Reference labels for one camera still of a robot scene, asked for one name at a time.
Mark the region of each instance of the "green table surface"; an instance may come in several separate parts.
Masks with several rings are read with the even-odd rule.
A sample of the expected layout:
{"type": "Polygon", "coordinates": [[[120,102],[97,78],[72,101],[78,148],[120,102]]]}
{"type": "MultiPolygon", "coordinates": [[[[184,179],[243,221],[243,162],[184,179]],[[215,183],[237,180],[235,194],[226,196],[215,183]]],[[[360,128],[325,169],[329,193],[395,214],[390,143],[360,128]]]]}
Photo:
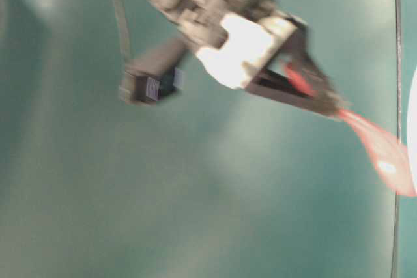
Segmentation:
{"type": "MultiPolygon", "coordinates": [[[[395,0],[279,2],[352,109],[395,132],[395,0]]],[[[126,9],[136,53],[176,31],[146,0],[126,9]]],[[[229,90],[192,58],[180,96],[127,105],[111,0],[5,12],[2,277],[390,276],[394,194],[346,125],[229,90]]]]}

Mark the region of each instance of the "teal surface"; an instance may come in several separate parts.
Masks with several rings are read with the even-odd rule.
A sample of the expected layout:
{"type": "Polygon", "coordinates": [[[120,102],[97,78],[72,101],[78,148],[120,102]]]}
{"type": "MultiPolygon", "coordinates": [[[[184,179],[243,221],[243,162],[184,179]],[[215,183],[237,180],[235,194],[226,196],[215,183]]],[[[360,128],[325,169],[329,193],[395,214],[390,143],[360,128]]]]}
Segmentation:
{"type": "MultiPolygon", "coordinates": [[[[413,75],[417,67],[417,7],[415,0],[402,0],[401,26],[403,28],[403,132],[407,142],[407,108],[413,75]]],[[[401,199],[399,220],[399,276],[417,276],[417,210],[416,199],[401,199]]]]}
{"type": "MultiPolygon", "coordinates": [[[[395,132],[395,0],[280,4],[352,108],[395,132]]],[[[175,32],[146,0],[126,7],[138,53],[175,32]]],[[[6,11],[2,277],[389,277],[394,194],[346,125],[193,59],[181,96],[126,105],[111,0],[6,11]]]]}

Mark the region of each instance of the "white object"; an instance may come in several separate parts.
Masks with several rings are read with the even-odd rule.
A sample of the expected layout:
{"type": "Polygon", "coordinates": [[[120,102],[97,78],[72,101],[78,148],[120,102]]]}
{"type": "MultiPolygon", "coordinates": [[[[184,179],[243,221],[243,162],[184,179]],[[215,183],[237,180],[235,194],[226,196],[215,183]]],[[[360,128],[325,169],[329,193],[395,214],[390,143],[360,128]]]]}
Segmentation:
{"type": "Polygon", "coordinates": [[[414,186],[417,187],[417,69],[414,73],[407,117],[407,146],[414,186]]]}
{"type": "Polygon", "coordinates": [[[220,25],[229,34],[223,46],[203,46],[195,56],[212,77],[232,89],[245,88],[296,29],[278,16],[254,23],[232,12],[220,25]]]}

